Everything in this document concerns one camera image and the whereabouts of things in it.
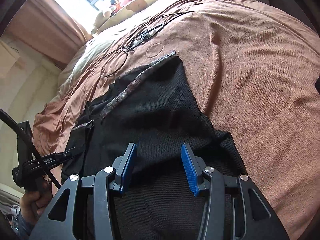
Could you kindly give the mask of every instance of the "curtain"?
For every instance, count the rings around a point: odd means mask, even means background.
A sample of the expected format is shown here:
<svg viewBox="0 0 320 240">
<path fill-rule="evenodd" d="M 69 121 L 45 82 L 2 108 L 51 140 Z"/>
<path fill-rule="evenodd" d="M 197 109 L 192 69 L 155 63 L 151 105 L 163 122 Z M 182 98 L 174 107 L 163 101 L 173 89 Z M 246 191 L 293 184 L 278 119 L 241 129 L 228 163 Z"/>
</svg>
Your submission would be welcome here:
<svg viewBox="0 0 320 240">
<path fill-rule="evenodd" d="M 7 32 L 64 69 L 92 36 L 54 0 L 27 0 Z"/>
</svg>

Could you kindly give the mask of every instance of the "wall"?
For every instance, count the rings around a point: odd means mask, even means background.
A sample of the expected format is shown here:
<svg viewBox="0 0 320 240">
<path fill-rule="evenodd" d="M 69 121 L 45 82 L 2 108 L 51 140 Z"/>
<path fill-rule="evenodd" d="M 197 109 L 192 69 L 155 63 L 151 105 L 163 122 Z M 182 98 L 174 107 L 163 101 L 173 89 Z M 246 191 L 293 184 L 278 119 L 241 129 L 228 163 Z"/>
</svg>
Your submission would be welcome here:
<svg viewBox="0 0 320 240">
<path fill-rule="evenodd" d="M 55 97 L 61 70 L 21 41 L 6 34 L 1 40 L 17 49 L 20 58 L 6 77 L 0 79 L 0 107 L 16 122 L 28 120 L 32 128 L 35 114 Z M 12 168 L 18 165 L 16 138 L 0 121 L 0 183 L 24 192 L 12 179 Z"/>
</svg>

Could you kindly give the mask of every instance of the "blue gripper pad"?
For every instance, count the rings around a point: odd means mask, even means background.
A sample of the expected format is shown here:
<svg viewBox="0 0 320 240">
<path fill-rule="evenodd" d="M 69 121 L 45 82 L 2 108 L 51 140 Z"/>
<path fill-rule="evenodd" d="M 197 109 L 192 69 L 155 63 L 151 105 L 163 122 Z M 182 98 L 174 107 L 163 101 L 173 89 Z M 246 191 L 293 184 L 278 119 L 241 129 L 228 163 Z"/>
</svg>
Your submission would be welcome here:
<svg viewBox="0 0 320 240">
<path fill-rule="evenodd" d="M 187 176 L 189 188 L 195 197 L 197 197 L 200 193 L 199 187 L 203 183 L 202 168 L 187 143 L 183 144 L 181 147 L 181 160 Z"/>
<path fill-rule="evenodd" d="M 137 145 L 134 144 L 127 159 L 127 163 L 124 167 L 124 171 L 121 176 L 121 188 L 120 194 L 122 195 L 125 191 L 128 190 L 130 181 L 131 181 L 131 174 L 134 168 L 134 162 L 137 157 Z"/>
</svg>

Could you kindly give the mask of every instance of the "bed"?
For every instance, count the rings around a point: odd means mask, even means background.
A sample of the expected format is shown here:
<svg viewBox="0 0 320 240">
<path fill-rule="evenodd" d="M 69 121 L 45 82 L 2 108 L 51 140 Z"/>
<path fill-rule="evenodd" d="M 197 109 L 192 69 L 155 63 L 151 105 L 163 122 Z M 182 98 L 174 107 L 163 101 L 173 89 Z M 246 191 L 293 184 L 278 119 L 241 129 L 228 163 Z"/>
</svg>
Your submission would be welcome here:
<svg viewBox="0 0 320 240">
<path fill-rule="evenodd" d="M 184 14 L 128 54 L 108 55 L 151 18 Z M 161 18 L 148 26 L 161 23 Z M 285 12 L 255 0 L 159 0 L 83 46 L 59 77 L 57 96 L 35 117 L 42 154 L 65 150 L 85 103 L 116 76 L 175 50 L 199 109 L 215 129 L 231 132 L 249 176 L 290 239 L 319 208 L 319 36 Z M 61 168 L 53 172 L 61 180 Z"/>
</svg>

